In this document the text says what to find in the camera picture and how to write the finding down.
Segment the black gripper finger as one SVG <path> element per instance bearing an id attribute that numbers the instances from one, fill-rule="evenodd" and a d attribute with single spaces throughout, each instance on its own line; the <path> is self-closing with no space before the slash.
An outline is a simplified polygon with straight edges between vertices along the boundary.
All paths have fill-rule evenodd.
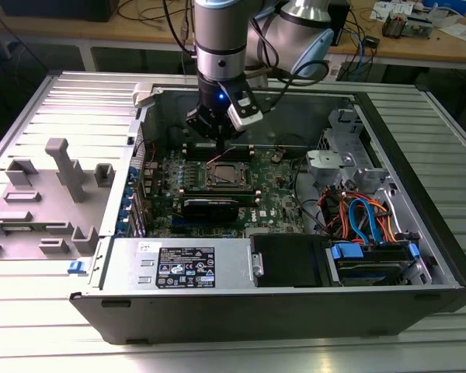
<path id="1" fill-rule="evenodd" d="M 186 123 L 202 138 L 213 141 L 218 151 L 223 150 L 221 121 L 213 110 L 196 108 L 186 115 Z"/>
<path id="2" fill-rule="evenodd" d="M 221 127 L 221 150 L 225 150 L 226 143 L 239 138 L 244 134 L 243 131 L 237 131 L 233 126 Z"/>

